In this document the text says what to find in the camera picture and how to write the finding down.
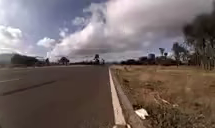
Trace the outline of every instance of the dirt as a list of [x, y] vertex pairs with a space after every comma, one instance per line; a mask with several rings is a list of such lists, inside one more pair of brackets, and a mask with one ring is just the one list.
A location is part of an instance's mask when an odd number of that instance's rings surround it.
[[215, 128], [215, 72], [194, 67], [113, 67], [150, 128]]

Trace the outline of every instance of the tree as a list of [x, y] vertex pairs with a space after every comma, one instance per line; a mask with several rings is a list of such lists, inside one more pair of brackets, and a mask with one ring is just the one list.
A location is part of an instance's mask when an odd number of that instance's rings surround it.
[[168, 53], [165, 52], [165, 53], [164, 53], [164, 56], [165, 56], [165, 59], [167, 59]]
[[211, 14], [197, 16], [184, 26], [183, 33], [185, 43], [195, 52], [198, 65], [204, 69], [215, 68], [215, 3]]
[[164, 48], [159, 48], [159, 50], [160, 50], [161, 56], [163, 56], [164, 52], [165, 52], [165, 49]]
[[179, 63], [181, 61], [181, 57], [184, 55], [187, 55], [187, 50], [182, 45], [180, 45], [178, 42], [175, 42], [172, 46], [172, 51], [174, 52], [174, 57], [177, 62], [177, 66], [179, 66]]
[[66, 57], [61, 57], [61, 59], [59, 60], [59, 63], [63, 65], [67, 65], [69, 62], [70, 60], [68, 60]]
[[95, 54], [94, 60], [95, 60], [95, 64], [99, 64], [100, 63], [99, 54]]
[[49, 58], [46, 59], [46, 65], [50, 65]]

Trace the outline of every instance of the litter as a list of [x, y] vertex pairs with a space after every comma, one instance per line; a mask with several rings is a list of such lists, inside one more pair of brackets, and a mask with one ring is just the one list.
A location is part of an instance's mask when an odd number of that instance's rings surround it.
[[149, 116], [147, 111], [143, 108], [136, 110], [135, 113], [143, 120], [146, 119], [146, 116]]

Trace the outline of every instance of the distant tree line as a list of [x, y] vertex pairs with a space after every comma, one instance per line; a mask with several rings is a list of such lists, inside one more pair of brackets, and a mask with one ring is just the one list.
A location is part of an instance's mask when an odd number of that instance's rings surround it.
[[25, 66], [33, 66], [38, 62], [38, 59], [35, 57], [24, 56], [20, 54], [15, 54], [11, 58], [11, 63], [14, 65], [25, 65]]

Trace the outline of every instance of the sky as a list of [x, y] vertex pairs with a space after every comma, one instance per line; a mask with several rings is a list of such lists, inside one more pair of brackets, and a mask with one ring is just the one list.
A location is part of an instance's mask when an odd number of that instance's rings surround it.
[[0, 53], [122, 60], [171, 53], [213, 0], [0, 0]]

